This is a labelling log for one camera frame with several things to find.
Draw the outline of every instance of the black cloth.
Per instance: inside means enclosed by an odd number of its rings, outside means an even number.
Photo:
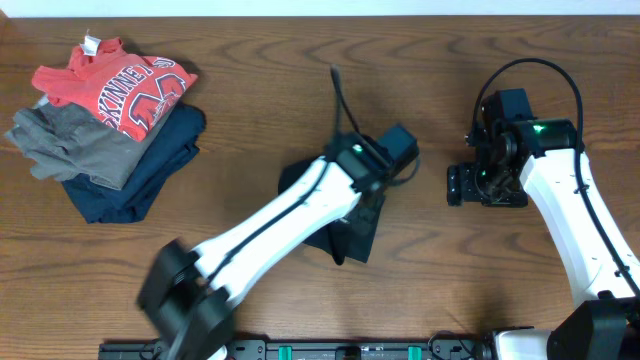
[[[278,194],[293,185],[315,159],[317,157],[286,167],[280,175]],[[366,204],[358,204],[344,219],[346,221],[334,221],[326,225],[311,234],[304,243],[324,250],[338,265],[342,265],[345,257],[366,263],[371,254],[384,200],[384,196],[379,196]]]
[[[195,142],[204,126],[200,110],[179,102],[122,190],[96,185],[86,174],[63,181],[62,186],[87,223],[141,221],[167,178],[198,153]]]

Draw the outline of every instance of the wood grain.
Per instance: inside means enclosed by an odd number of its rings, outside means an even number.
[[[59,184],[0,142],[0,358],[95,358],[105,339],[152,338],[134,299],[155,252],[196,244],[276,194],[285,165],[330,132],[328,65],[342,67],[361,127],[402,122],[423,166],[388,193],[368,264],[337,267],[299,247],[254,288],[238,330],[272,338],[421,338],[439,329],[555,327],[568,282],[535,206],[446,206],[445,171],[464,146],[486,78],[523,56],[558,62],[579,84],[585,142],[602,196],[640,250],[640,28],[633,17],[189,18],[11,20],[0,45],[0,130],[40,94],[38,65],[63,67],[87,29],[199,74],[185,97],[207,114],[202,152],[174,175],[147,219],[86,225]],[[540,117],[573,116],[556,74],[522,66],[495,88],[525,87]]]

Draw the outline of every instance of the gray cloth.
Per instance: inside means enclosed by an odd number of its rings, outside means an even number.
[[[137,142],[99,122],[82,106],[45,104],[19,110],[13,118],[16,126],[5,137],[37,162],[31,174],[40,180],[65,181],[87,174],[97,185],[120,190],[170,113]]]

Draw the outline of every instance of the clothing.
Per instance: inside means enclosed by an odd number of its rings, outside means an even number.
[[[198,153],[195,142],[204,125],[200,110],[178,103],[122,190],[96,185],[84,174],[62,186],[87,223],[141,221],[167,178]]]
[[[102,41],[96,56],[74,47],[66,69],[40,66],[31,82],[53,105],[81,105],[142,141],[196,79],[172,60],[127,54],[115,38]]]
[[[36,161],[31,174],[37,179],[65,181],[84,173],[95,184],[120,190],[167,117],[136,142],[104,126],[81,106],[45,104],[19,110],[13,118],[16,127],[5,136]]]
[[[278,194],[298,181],[316,159],[317,157],[303,160],[284,168],[278,182]],[[381,195],[371,199],[366,206],[358,204],[346,216],[346,222],[334,221],[311,234],[304,243],[324,250],[338,265],[342,265],[345,257],[366,263],[371,254],[384,200]]]

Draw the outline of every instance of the stack of clothes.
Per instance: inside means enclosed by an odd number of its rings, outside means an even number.
[[[172,60],[126,53],[119,38],[94,56],[77,46],[66,69],[36,71],[46,97],[5,136],[36,161],[34,177],[62,182],[87,223],[141,221],[198,153],[204,115],[179,101],[196,79]]]

